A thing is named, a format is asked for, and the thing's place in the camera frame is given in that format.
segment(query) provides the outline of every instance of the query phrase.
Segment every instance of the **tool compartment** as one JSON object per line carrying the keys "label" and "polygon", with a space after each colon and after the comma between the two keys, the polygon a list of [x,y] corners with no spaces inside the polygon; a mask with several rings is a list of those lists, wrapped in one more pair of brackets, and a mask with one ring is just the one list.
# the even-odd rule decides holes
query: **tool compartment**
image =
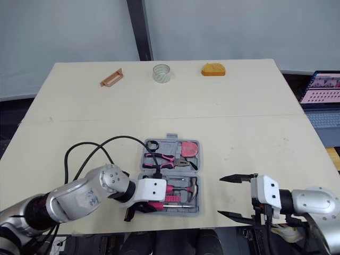
{"label": "tool compartment", "polygon": [[[195,216],[200,212],[200,178],[197,175],[197,171],[200,170],[200,144],[197,140],[180,140],[177,137],[177,134],[168,134],[166,139],[147,139],[145,141],[148,144],[149,141],[156,141],[158,143],[158,148],[154,153],[174,156],[175,159],[181,159],[187,162],[191,162],[185,166],[174,166],[172,169],[162,168],[160,172],[163,175],[163,179],[167,181],[168,186],[172,186],[172,190],[169,188],[169,191],[166,193],[166,200],[162,203],[167,206],[175,206],[175,207],[164,207],[157,208],[157,212],[154,214],[161,215],[173,215],[173,216]],[[190,156],[187,158],[182,157],[182,143],[183,142],[192,142],[197,145],[197,154],[195,156]],[[149,146],[150,149],[156,149],[156,146],[152,144]],[[141,161],[141,169],[142,173],[138,176],[138,179],[142,178],[152,178],[152,175],[156,171],[155,168],[149,169],[145,168],[145,164],[154,165],[155,162],[152,157],[146,157],[145,155],[148,152],[146,149],[143,149],[142,161]],[[159,165],[168,164],[169,160],[165,158],[157,157],[157,161]],[[197,192],[192,199],[192,195],[194,192],[194,183],[197,186]]]}

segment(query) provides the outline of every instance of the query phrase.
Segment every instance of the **silver robot arm segment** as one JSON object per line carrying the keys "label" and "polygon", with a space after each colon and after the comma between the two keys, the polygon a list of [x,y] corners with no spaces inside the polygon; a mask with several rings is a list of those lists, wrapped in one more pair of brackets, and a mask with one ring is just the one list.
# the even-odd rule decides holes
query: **silver robot arm segment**
{"label": "silver robot arm segment", "polygon": [[47,197],[46,209],[50,217],[58,223],[82,218],[95,211],[106,198],[119,198],[128,191],[131,196],[135,184],[116,165],[95,168],[79,180],[53,190]]}

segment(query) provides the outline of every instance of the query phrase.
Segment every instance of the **white table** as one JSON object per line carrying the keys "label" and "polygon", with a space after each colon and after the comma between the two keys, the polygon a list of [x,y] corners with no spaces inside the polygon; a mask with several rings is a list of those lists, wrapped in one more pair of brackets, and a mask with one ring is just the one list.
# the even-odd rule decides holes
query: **white table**
{"label": "white table", "polygon": [[[155,62],[56,64],[1,159],[1,209],[62,185],[64,154],[77,142],[122,134],[164,138],[168,132],[201,143],[199,216],[136,214],[127,223],[125,210],[110,199],[91,215],[61,225],[60,233],[240,225],[217,213],[253,213],[249,184],[218,180],[234,173],[267,174],[285,189],[323,186],[340,196],[339,174],[274,61],[219,61],[227,75],[203,77],[206,62],[166,62],[175,73],[166,84],[152,80]],[[124,78],[101,88],[98,83],[119,67]],[[106,148],[137,178],[137,143],[117,140]],[[92,150],[84,146],[70,154],[70,178]],[[98,152],[84,172],[106,162]]]}

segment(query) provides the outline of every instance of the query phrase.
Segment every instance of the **screwdriver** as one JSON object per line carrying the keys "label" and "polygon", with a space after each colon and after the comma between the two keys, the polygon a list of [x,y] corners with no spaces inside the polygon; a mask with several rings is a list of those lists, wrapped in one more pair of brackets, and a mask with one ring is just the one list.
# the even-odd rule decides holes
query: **screwdriver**
{"label": "screwdriver", "polygon": [[149,205],[155,207],[157,210],[164,210],[164,207],[171,207],[171,208],[195,208],[192,205],[167,205],[161,202],[149,202]]}

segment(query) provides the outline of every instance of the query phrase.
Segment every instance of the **black cable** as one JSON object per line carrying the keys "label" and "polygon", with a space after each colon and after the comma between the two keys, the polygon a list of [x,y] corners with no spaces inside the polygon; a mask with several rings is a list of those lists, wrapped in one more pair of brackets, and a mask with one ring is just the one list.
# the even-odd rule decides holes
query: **black cable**
{"label": "black cable", "polygon": [[81,167],[79,168],[77,174],[75,175],[74,177],[74,181],[78,179],[79,175],[81,174],[81,172],[83,171],[84,167],[86,166],[87,162],[91,159],[91,157],[96,153],[97,150],[99,150],[100,148],[102,148],[105,144],[107,144],[108,142],[111,142],[113,140],[116,140],[116,139],[119,139],[119,138],[127,138],[127,139],[132,139],[138,143],[140,143],[141,145],[143,145],[146,150],[152,154],[152,158],[156,164],[156,174],[160,175],[160,167],[159,167],[159,164],[157,162],[157,159],[154,155],[154,153],[152,151],[150,151],[150,149],[139,139],[135,138],[135,137],[131,137],[129,135],[119,135],[119,136],[116,136],[116,137],[112,137],[108,140],[106,140],[105,142],[103,142],[102,144],[100,144],[100,146],[98,146],[96,149],[93,150],[93,152],[91,152],[91,154],[85,159],[84,163],[81,165]]}
{"label": "black cable", "polygon": [[47,249],[46,249],[44,255],[48,255],[50,249],[52,248],[52,245],[53,245],[54,239],[55,239],[55,237],[56,237],[56,235],[57,235],[57,233],[58,233],[58,230],[59,230],[59,224],[56,225],[54,234],[53,234],[52,239],[50,240],[50,242],[49,242],[49,244],[48,244],[48,247],[47,247]]}
{"label": "black cable", "polygon": [[269,212],[267,214],[267,220],[266,220],[266,227],[267,227],[267,242],[268,242],[268,247],[269,247],[269,252],[271,255],[276,255],[276,251],[273,249],[273,244],[272,244],[272,239],[271,239],[271,221],[273,219],[272,212]]}
{"label": "black cable", "polygon": [[304,244],[303,244],[303,248],[302,248],[302,255],[307,254],[307,248],[308,248],[308,243],[309,243],[309,231],[308,231],[308,227],[304,227],[304,232],[305,232],[305,237],[304,237]]}
{"label": "black cable", "polygon": [[100,144],[95,143],[95,142],[80,142],[80,143],[77,143],[77,144],[73,145],[70,149],[68,149],[66,154],[65,154],[65,158],[64,158],[65,181],[64,181],[64,184],[67,184],[69,182],[69,166],[68,166],[68,163],[67,163],[68,158],[69,158],[69,154],[74,148],[76,148],[80,145],[95,145],[95,146],[99,147],[100,149],[103,150],[103,152],[105,153],[105,155],[108,158],[108,160],[110,161],[110,163],[114,164],[110,155],[108,154],[108,152],[105,150],[104,147],[100,147]]}

